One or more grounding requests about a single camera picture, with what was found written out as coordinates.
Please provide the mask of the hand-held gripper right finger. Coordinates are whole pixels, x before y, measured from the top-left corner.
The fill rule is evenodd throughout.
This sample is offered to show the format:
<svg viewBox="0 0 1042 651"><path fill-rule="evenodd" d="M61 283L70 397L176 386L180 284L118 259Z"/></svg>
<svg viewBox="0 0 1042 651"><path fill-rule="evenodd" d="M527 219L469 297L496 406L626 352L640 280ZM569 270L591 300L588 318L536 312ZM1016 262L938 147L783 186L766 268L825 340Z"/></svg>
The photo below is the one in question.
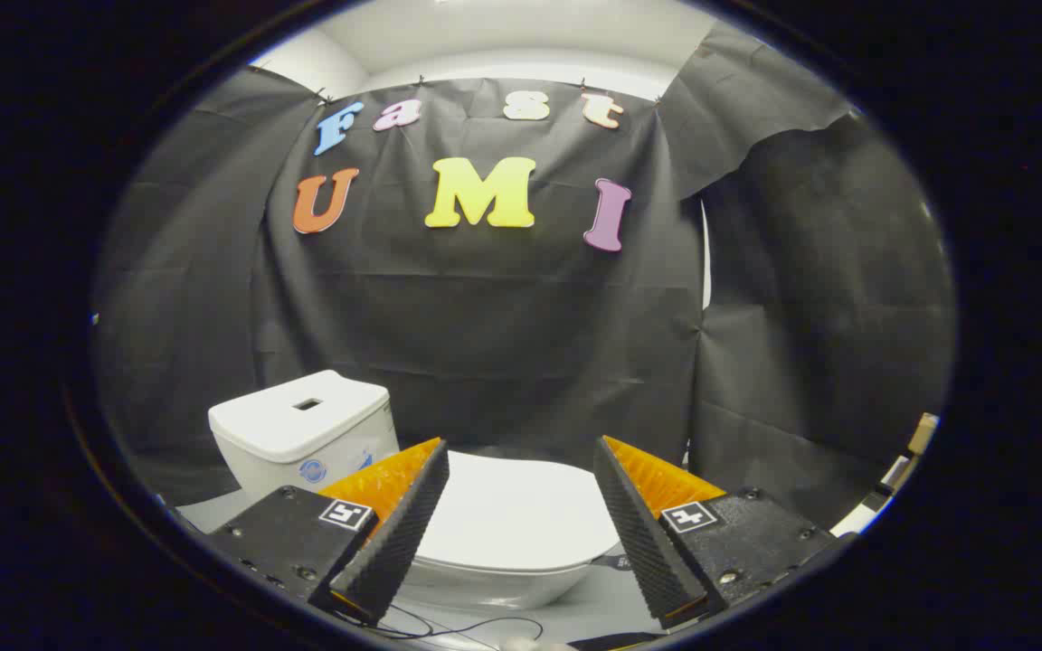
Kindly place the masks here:
<svg viewBox="0 0 1042 651"><path fill-rule="evenodd" d="M592 474L642 600L666 629L716 617L819 571L855 543L768 486L722 487L619 439Z"/></svg>

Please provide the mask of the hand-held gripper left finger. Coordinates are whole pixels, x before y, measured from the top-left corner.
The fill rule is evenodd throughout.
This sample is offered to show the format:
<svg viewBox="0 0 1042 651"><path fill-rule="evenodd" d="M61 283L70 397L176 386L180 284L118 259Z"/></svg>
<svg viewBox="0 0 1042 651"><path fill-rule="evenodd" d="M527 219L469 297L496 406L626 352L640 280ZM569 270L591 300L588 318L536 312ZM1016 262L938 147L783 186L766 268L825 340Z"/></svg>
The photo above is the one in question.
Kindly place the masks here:
<svg viewBox="0 0 1042 651"><path fill-rule="evenodd" d="M375 626L408 574L448 478L447 442L429 439L318 492L273 490L208 539L278 593Z"/></svg>

